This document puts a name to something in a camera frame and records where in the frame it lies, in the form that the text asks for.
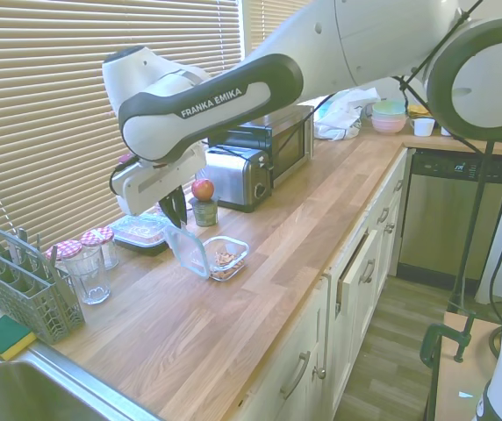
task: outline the dishwasher control panel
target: dishwasher control panel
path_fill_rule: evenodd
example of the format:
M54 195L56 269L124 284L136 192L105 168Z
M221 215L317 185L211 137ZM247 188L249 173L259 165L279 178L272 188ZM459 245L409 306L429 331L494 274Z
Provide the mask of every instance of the dishwasher control panel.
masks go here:
M418 150L412 157L411 174L477 181L481 158L474 153ZM493 155L487 182L502 183L502 155Z

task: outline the red gingham lid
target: red gingham lid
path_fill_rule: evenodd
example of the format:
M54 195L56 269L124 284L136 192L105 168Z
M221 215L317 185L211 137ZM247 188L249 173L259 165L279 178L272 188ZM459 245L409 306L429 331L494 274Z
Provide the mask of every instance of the red gingham lid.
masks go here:
M56 246L58 246L56 260L69 259L82 251L82 243L76 239L67 239L66 241L56 244ZM50 260L52 256L52 247L45 252L45 256Z
M100 244L108 243L114 238L114 232L110 226L103 228L96 228L87 231L82 235L82 244L86 247L98 246Z

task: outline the dishwasher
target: dishwasher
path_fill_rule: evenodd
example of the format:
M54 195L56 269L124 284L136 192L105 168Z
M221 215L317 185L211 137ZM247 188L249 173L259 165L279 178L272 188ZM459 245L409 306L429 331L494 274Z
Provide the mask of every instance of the dishwasher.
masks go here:
M474 153L418 150L412 156L397 276L452 289L477 190ZM465 270L475 294L502 212L502 156L493 155Z

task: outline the white cup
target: white cup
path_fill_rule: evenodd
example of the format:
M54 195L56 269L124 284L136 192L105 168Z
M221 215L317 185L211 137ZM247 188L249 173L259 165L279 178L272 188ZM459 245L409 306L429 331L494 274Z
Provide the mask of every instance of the white cup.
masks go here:
M433 134L433 118L415 118L409 122L414 129L415 136L430 136Z

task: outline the dish rack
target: dish rack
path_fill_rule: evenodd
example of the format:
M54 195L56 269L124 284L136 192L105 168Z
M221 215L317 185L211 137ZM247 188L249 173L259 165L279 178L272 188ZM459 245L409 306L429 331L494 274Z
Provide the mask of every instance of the dish rack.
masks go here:
M0 310L48 344L85 322L70 275L33 246L1 230Z

